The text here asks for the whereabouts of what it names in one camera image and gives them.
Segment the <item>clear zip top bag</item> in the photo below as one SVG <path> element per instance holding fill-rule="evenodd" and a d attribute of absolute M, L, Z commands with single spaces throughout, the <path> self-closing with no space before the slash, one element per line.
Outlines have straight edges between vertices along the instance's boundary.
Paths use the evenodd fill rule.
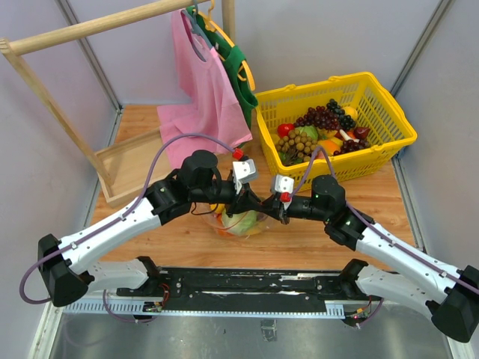
<path fill-rule="evenodd" d="M 198 204 L 201 217 L 220 236 L 245 237 L 254 236 L 271 230 L 276 221 L 269 216 L 250 210 L 241 214 L 228 216 L 225 204 Z"/>

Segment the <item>green cabbage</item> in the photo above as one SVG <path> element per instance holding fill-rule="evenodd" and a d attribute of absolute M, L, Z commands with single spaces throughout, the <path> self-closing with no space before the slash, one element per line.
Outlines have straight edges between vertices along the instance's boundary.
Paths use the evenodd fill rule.
<path fill-rule="evenodd" d="M 228 216 L 226 211 L 221 216 L 224 230 L 235 236 L 242 236 L 257 224 L 257 213 L 255 211 L 247 211 L 240 214 Z"/>

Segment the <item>orange fruit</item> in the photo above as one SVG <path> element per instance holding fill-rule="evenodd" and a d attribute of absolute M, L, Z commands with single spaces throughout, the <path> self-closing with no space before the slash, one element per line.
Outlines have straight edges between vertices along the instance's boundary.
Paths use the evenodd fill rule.
<path fill-rule="evenodd" d="M 232 233 L 229 233 L 228 231 L 223 230 L 223 229 L 218 229 L 216 232 L 217 232 L 220 236 L 224 236 L 224 237 L 233 237 L 233 236 L 234 236 Z"/>

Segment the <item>yellow bell pepper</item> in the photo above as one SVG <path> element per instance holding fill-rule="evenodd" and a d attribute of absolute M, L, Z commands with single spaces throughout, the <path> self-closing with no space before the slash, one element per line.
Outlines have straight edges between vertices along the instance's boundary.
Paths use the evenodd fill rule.
<path fill-rule="evenodd" d="M 216 214 L 222 214 L 225 210 L 225 205 L 223 203 L 216 203 L 210 205 L 210 211 Z"/>

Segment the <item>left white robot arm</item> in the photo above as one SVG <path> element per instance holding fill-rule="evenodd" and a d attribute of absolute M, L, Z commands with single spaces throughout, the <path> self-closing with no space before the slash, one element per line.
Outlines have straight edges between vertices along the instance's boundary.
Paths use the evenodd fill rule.
<path fill-rule="evenodd" d="M 133 202 L 95 225 L 57 239 L 45 235 L 38 242 L 39 272 L 56 307 L 65 307 L 94 289 L 104 290 L 94 272 L 97 260 L 119 245 L 189 213 L 192 204 L 223 204 L 234 213 L 258 207 L 249 181 L 257 177 L 248 156 L 234 154 L 232 169 L 222 179 L 216 155 L 196 150 L 180 168 L 149 185 Z"/>

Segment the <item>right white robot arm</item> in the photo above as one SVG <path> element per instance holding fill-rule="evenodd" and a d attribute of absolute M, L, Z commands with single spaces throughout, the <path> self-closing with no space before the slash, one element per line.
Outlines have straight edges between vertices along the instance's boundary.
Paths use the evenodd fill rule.
<path fill-rule="evenodd" d="M 478 269 L 459 269 L 408 245 L 346 200 L 332 175 L 314 178 L 311 195 L 293 193 L 293 180 L 278 175 L 272 195 L 260 204 L 270 217 L 322 221 L 329 238 L 353 251 L 374 257 L 394 270 L 388 274 L 354 262 L 339 280 L 348 299 L 362 293 L 396 301 L 423 313 L 444 335 L 461 343 L 478 327 Z"/>

